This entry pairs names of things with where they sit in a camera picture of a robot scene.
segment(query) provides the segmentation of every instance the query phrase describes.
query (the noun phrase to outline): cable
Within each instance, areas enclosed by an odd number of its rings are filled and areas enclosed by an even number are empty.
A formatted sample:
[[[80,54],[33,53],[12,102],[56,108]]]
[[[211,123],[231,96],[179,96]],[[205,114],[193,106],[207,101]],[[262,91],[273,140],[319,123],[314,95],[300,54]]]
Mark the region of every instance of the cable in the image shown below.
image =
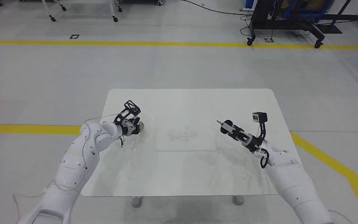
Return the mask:
[[[108,118],[108,117],[114,116],[114,115],[118,115],[118,114],[111,114],[111,115],[102,116],[102,117],[99,117],[99,118],[91,118],[91,119],[87,119],[87,120],[84,121],[84,123],[85,123],[86,126],[88,127],[88,136],[87,136],[87,138],[86,138],[86,140],[85,140],[85,142],[84,142],[84,144],[83,144],[83,146],[82,146],[82,158],[83,158],[83,163],[84,163],[85,168],[87,168],[87,165],[86,165],[86,159],[84,158],[84,146],[86,145],[86,143],[87,143],[87,141],[88,141],[88,139],[89,139],[89,137],[90,137],[90,135],[91,135],[91,129],[90,129],[90,126],[88,125],[87,122],[88,122],[89,120],[95,120],[95,119],[101,119],[101,118]],[[81,183],[82,183],[82,181],[83,181],[83,179],[84,179],[84,177],[85,177],[85,173],[86,173],[86,169],[84,169],[83,176],[82,176],[82,179],[81,179],[80,183],[79,183],[75,188],[70,188],[70,187],[68,187],[68,186],[64,186],[64,187],[66,187],[66,188],[69,188],[69,190],[61,189],[60,186],[62,186],[62,185],[58,185],[58,184],[56,183],[56,178],[54,178],[53,180],[50,181],[50,183],[47,185],[47,187],[46,187],[46,188],[43,190],[43,192],[42,192],[41,194],[39,194],[39,195],[28,196],[28,195],[23,195],[23,194],[12,194],[12,198],[13,198],[13,201],[15,202],[15,205],[16,205],[16,208],[17,208],[17,214],[18,214],[18,220],[17,220],[16,223],[18,223],[18,222],[20,221],[20,218],[21,218],[20,208],[19,208],[19,205],[18,205],[16,196],[21,196],[21,197],[24,197],[24,198],[38,198],[38,197],[42,196],[44,193],[47,192],[48,187],[49,187],[52,183],[54,183],[54,185],[56,185],[56,187],[57,187],[59,190],[63,191],[63,192],[69,192],[69,191],[71,191],[71,190],[76,190],[76,188],[81,185]]]
[[[264,148],[262,148],[261,150],[266,153],[265,163],[264,163],[264,164],[262,163],[262,162],[263,162],[263,159],[264,159],[264,156],[262,156],[262,157],[261,157],[261,160],[260,160],[261,168],[264,169],[264,168],[266,167],[267,163],[269,162],[270,154],[269,154],[269,152],[268,152],[266,149],[264,149]]]
[[[342,216],[343,218],[345,218],[350,224],[353,224],[353,222],[351,222],[347,217],[345,217],[344,215],[340,214],[339,212],[336,212],[334,210],[328,210],[329,212],[334,212],[336,214],[339,214],[340,216]]]
[[[194,3],[194,2],[190,2],[190,1],[188,1],[188,0],[182,0],[182,1],[184,1],[184,2],[189,2],[189,3],[191,3],[191,4],[194,4],[194,5],[196,5],[196,6],[199,6],[199,7],[201,7],[201,8],[204,8],[204,9],[209,10],[209,11],[212,11],[212,12],[219,12],[219,13],[228,14],[228,15],[247,16],[247,14],[231,13],[231,12],[220,12],[220,11],[212,10],[212,9],[206,8],[206,7],[204,7],[204,6],[201,6],[201,5],[199,5],[199,4],[196,4],[196,3]]]
[[[252,14],[249,14],[249,15],[245,15],[245,16],[240,17],[240,20],[245,21],[245,23],[246,23],[246,27],[243,27],[243,28],[240,29],[240,33],[241,33],[241,35],[243,35],[243,36],[251,36],[251,35],[244,34],[244,33],[242,32],[242,30],[247,29],[247,28],[250,28],[250,25],[247,23],[247,20],[251,20],[251,17],[250,17],[250,16],[252,16]]]
[[[296,38],[300,37],[300,38],[305,38],[306,39],[311,34],[311,32],[308,32],[306,34],[300,34],[300,30],[297,30],[297,31],[298,31],[298,34],[293,33],[293,36],[296,37]]]

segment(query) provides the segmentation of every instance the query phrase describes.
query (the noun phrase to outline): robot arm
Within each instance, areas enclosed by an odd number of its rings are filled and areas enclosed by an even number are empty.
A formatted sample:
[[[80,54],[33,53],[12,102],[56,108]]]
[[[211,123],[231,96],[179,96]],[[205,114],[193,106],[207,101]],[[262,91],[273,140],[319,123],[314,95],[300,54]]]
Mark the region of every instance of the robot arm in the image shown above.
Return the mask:
[[[47,187],[41,202],[27,215],[21,224],[70,224],[72,208],[100,160],[99,153],[122,136],[139,134],[144,124],[137,115],[140,109],[132,102],[114,122],[98,124],[86,121],[61,159],[55,179]]]
[[[272,148],[264,140],[266,113],[253,113],[253,119],[260,123],[261,135],[259,137],[245,133],[230,120],[218,122],[223,134],[240,141],[250,152],[261,157],[261,167],[265,169],[275,189],[295,211],[301,223],[333,223],[302,165],[288,151]]]

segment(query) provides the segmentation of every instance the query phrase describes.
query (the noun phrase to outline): floor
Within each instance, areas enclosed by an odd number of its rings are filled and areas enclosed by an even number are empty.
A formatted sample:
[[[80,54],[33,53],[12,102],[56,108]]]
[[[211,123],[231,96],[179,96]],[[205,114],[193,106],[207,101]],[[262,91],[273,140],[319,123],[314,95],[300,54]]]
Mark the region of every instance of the floor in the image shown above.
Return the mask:
[[[204,10],[180,0],[163,6],[123,4],[114,23],[106,1],[48,3],[1,0],[0,40],[177,41],[245,43],[240,16]],[[195,0],[225,12],[243,2]],[[337,25],[342,35],[327,35],[326,45],[357,46],[358,22]],[[264,43],[271,31],[260,34]],[[315,39],[274,31],[275,48],[133,45],[0,44],[0,123],[82,125],[101,115],[113,88],[269,88],[290,130],[358,172],[357,50],[306,49]],[[54,177],[72,135],[0,135],[0,216],[16,223],[13,193],[41,193]],[[347,179],[296,146],[305,169],[328,209],[358,223],[358,200]],[[72,223],[299,223],[278,195],[247,196],[236,207],[231,198],[147,197],[134,209],[131,198],[80,196]],[[20,199],[25,213],[37,199]],[[348,223],[332,213],[336,223]]]

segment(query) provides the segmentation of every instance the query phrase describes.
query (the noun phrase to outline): yellow floor line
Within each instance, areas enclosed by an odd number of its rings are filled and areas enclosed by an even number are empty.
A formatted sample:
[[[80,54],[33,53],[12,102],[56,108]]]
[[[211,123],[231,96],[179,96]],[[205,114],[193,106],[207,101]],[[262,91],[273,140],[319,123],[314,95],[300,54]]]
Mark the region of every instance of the yellow floor line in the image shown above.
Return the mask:
[[[169,41],[97,41],[97,40],[0,40],[1,45],[103,45],[103,46],[206,46],[221,48],[314,49],[313,44],[215,43]],[[320,49],[358,50],[358,45],[322,45]]]
[[[3,134],[79,134],[81,126],[72,125],[36,125],[36,124],[0,124]]]
[[[0,124],[2,134],[79,134],[81,126],[77,125],[36,125],[36,124]],[[333,157],[324,153],[297,134],[290,132],[294,143],[309,152],[312,156],[324,162],[347,178],[351,188],[358,198],[358,175]]]
[[[327,166],[330,168],[336,170],[338,173],[340,173],[342,176],[347,178],[349,184],[351,185],[351,188],[353,189],[353,192],[355,193],[356,197],[358,198],[358,175],[354,171],[350,170],[345,165],[338,162],[335,158],[329,156],[316,146],[310,144],[297,134],[290,132],[292,139],[296,145],[301,147],[302,149],[306,150],[308,153],[310,153],[312,156],[316,157],[317,159],[324,162]]]

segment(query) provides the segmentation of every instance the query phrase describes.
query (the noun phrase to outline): table top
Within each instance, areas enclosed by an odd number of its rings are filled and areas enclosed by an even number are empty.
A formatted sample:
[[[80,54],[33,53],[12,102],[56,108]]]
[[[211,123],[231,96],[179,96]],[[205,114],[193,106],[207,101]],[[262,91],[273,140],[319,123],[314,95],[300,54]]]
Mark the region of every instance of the table top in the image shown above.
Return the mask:
[[[127,100],[140,107],[145,128],[100,153],[84,196],[277,194],[260,160],[216,123],[230,119],[256,135],[258,111],[268,116],[266,139],[300,162],[269,89],[113,89],[102,116],[121,112]]]

